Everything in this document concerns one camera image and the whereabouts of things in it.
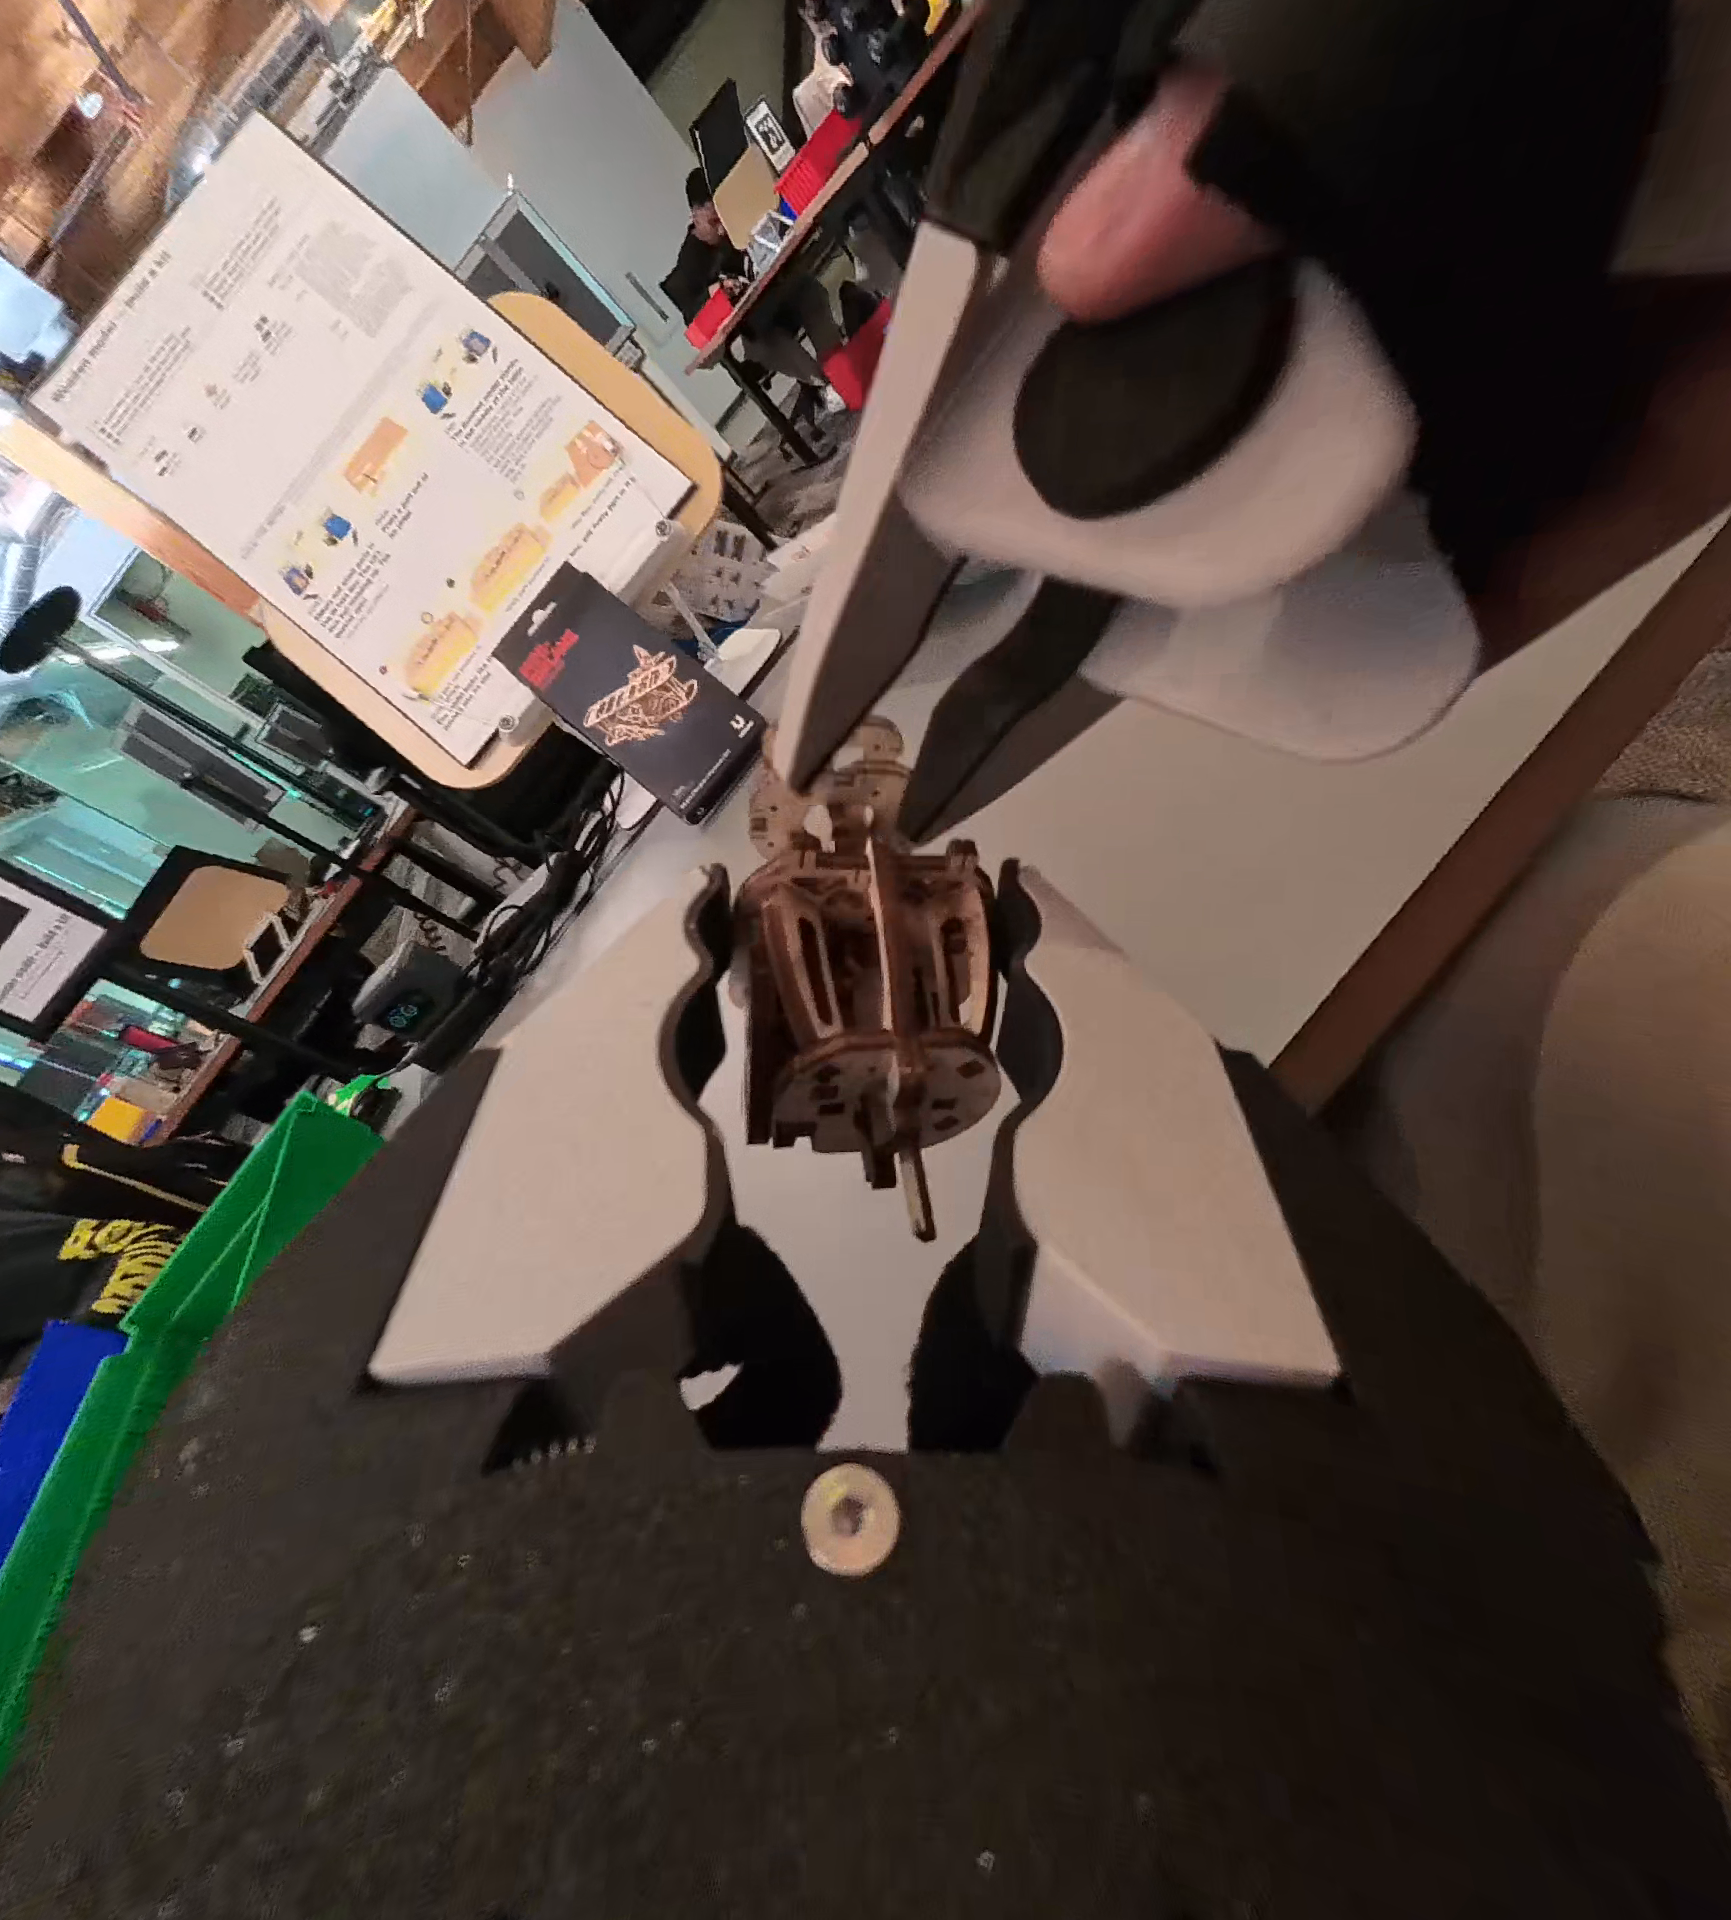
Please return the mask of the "wooden model assembly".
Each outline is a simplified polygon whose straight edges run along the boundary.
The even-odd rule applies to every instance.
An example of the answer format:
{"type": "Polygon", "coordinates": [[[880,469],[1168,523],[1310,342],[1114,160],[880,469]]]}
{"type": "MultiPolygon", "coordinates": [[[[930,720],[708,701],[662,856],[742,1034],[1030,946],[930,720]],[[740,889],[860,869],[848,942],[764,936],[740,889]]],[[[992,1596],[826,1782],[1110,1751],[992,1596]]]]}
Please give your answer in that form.
{"type": "Polygon", "coordinates": [[[758,867],[734,899],[746,1010],[744,1135],[850,1157],[936,1236],[926,1151],[1000,1093],[994,889],[974,843],[920,852],[898,829],[912,770],[874,714],[796,791],[766,767],[748,804],[758,867]]]}

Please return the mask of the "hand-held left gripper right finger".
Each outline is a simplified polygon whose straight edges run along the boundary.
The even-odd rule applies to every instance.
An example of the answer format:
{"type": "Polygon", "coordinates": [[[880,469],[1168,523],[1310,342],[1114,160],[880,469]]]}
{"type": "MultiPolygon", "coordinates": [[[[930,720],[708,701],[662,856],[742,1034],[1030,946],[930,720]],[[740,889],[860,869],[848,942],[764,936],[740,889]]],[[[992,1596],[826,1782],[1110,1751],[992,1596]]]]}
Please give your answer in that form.
{"type": "Polygon", "coordinates": [[[1324,1389],[1342,1375],[1214,1038],[1038,869],[998,882],[984,1311],[1042,1376],[1324,1389]]]}

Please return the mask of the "grey device with display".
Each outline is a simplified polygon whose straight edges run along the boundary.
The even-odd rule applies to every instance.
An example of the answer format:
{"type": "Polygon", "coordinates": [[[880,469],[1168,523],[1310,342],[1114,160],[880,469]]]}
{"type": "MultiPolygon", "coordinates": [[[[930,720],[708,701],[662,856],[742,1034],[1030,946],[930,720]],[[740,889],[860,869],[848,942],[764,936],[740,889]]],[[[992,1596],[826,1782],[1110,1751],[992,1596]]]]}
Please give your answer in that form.
{"type": "Polygon", "coordinates": [[[408,1055],[454,1008],[464,983],[458,960],[426,945],[418,930],[408,932],[350,1001],[360,1049],[408,1055]]]}

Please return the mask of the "black model kit package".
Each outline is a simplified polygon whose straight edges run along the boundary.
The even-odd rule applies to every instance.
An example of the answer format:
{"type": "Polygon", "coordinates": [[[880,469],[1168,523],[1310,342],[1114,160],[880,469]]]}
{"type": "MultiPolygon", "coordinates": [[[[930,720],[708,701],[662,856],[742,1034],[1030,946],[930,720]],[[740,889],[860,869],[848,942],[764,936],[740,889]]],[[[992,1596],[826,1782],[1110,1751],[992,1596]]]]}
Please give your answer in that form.
{"type": "Polygon", "coordinates": [[[708,823],[760,756],[762,714],[576,565],[542,582],[496,661],[688,827],[708,823]]]}

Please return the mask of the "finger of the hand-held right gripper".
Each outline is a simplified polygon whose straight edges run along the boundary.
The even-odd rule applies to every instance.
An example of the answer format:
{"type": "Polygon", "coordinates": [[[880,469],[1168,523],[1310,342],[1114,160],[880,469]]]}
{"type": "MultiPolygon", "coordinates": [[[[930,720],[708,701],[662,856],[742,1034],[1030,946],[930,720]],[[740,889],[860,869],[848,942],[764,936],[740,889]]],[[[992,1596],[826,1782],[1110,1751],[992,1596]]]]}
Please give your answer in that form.
{"type": "Polygon", "coordinates": [[[776,769],[798,793],[898,685],[958,569],[958,550],[928,530],[904,486],[974,365],[1002,273],[972,238],[920,228],[792,651],[776,769]]]}
{"type": "Polygon", "coordinates": [[[1018,621],[946,689],[926,724],[900,804],[900,833],[928,843],[986,800],[1004,750],[1068,696],[1120,610],[1120,596],[1062,581],[1042,582],[1018,621]]]}

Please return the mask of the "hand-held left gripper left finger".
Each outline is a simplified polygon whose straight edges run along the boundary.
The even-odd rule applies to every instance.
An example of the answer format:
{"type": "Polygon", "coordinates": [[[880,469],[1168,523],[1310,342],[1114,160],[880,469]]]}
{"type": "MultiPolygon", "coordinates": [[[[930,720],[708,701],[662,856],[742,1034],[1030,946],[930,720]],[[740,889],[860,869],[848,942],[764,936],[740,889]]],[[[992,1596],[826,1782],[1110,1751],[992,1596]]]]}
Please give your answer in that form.
{"type": "Polygon", "coordinates": [[[724,869],[694,869],[494,1050],[370,1372],[382,1384],[674,1378],[734,1219],[702,1109],[728,1040],[724,869]]]}

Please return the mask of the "white instruction sheet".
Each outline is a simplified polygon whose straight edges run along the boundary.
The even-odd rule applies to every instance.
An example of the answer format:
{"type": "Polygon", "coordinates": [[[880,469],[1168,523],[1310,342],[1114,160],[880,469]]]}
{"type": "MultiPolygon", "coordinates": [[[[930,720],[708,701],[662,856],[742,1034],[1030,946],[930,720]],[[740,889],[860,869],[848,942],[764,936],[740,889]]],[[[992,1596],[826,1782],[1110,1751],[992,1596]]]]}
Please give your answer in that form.
{"type": "Polygon", "coordinates": [[[496,647],[542,582],[618,594],[692,491],[264,115],[32,406],[460,764],[536,706],[496,647]]]}

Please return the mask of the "black yellow garment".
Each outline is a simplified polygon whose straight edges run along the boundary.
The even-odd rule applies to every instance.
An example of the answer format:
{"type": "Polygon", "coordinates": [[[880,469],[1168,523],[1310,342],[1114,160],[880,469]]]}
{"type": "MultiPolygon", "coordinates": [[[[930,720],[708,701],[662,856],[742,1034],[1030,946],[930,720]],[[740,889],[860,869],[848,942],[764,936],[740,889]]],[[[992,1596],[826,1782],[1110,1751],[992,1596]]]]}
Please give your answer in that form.
{"type": "Polygon", "coordinates": [[[0,1083],[0,1380],[50,1325],[114,1329],[250,1155],[126,1144],[0,1083]]]}

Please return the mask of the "person's right hand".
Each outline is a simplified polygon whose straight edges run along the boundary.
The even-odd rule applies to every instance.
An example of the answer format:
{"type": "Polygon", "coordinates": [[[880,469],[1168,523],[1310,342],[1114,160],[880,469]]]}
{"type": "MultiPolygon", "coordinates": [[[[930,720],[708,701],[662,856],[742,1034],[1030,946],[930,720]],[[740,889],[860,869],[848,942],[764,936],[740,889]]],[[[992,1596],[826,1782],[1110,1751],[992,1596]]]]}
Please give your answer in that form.
{"type": "Polygon", "coordinates": [[[1412,486],[1482,578],[1592,478],[1612,268],[1671,67],[1651,2],[1198,4],[1038,277],[1080,325],[1242,265],[1324,268],[1416,415],[1412,486]]]}

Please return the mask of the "wooden display board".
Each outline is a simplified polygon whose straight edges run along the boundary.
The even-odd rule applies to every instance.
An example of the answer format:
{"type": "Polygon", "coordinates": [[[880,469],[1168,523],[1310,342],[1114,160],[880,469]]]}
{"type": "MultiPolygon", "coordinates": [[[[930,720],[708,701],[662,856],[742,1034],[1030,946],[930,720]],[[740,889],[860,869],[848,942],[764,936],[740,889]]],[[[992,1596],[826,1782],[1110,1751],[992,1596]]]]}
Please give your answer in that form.
{"type": "MultiPolygon", "coordinates": [[[[654,552],[636,565],[628,585],[618,589],[620,600],[636,613],[646,613],[656,594],[670,585],[680,561],[710,530],[724,505],[726,476],[716,446],[672,409],[642,372],[612,359],[552,302],[532,294],[500,294],[492,300],[492,309],[568,378],[586,389],[604,410],[686,475],[692,491],[676,512],[676,530],[664,536],[654,552]]],[[[266,600],[228,561],[208,550],[176,521],[142,503],[84,451],[64,445],[24,403],[0,429],[0,460],[52,488],[152,561],[202,589],[228,613],[258,625],[282,658],[370,729],[426,784],[454,793],[492,788],[514,777],[540,742],[546,714],[538,704],[530,704],[530,717],[516,732],[492,742],[474,764],[448,759],[404,712],[372,690],[324,643],[304,633],[292,617],[266,600]]]]}

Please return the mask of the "green plastic bin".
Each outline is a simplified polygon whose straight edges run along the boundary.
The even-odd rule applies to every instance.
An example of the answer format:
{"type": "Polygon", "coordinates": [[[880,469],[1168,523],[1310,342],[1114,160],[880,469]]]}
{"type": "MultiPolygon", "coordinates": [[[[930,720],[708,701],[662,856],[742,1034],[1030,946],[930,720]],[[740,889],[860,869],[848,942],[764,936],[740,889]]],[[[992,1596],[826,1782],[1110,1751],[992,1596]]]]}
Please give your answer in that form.
{"type": "Polygon", "coordinates": [[[364,1123],[300,1096],[124,1315],[0,1574],[0,1782],[86,1548],[210,1338],[380,1151],[364,1123]]]}

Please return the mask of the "black stand pole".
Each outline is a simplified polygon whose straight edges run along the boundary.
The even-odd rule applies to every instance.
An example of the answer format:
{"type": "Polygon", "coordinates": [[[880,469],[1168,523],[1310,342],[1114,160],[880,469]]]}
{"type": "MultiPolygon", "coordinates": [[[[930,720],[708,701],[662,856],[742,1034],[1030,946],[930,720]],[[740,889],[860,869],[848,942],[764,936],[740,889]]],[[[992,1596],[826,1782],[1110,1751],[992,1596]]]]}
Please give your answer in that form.
{"type": "Polygon", "coordinates": [[[380,817],[382,799],[334,756],[324,727],[262,676],[242,679],[240,690],[252,692],[244,701],[188,675],[176,647],[86,618],[68,589],[44,600],[52,610],[34,607],[14,621],[14,665],[68,667],[122,699],[110,732],[160,780],[256,819],[272,819],[280,803],[312,807],[352,831],[380,817]]]}

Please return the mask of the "chair with wooden seat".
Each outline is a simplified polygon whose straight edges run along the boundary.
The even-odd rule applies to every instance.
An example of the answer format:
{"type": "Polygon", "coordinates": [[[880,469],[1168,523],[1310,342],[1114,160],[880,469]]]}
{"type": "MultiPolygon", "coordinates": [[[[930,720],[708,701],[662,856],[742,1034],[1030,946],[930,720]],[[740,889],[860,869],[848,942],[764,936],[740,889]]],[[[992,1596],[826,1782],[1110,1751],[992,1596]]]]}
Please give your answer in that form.
{"type": "Polygon", "coordinates": [[[92,962],[92,981],[144,997],[240,1049],[320,1079],[348,1080],[360,1072],[350,1052],[326,1052],[190,991],[192,983],[228,984],[240,969],[250,969],[254,940],[278,920],[290,894],[282,872],[176,846],[126,917],[110,926],[92,962]]]}

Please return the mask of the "red storage bin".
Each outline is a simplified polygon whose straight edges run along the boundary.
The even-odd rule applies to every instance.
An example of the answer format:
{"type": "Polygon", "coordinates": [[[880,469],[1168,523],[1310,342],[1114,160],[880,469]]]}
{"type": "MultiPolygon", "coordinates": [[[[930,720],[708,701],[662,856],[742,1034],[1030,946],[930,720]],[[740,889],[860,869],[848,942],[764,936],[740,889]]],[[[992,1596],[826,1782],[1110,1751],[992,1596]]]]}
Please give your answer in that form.
{"type": "Polygon", "coordinates": [[[780,205],[794,220],[802,220],[830,186],[864,130],[866,120],[862,116],[838,108],[814,126],[778,183],[780,205]]]}

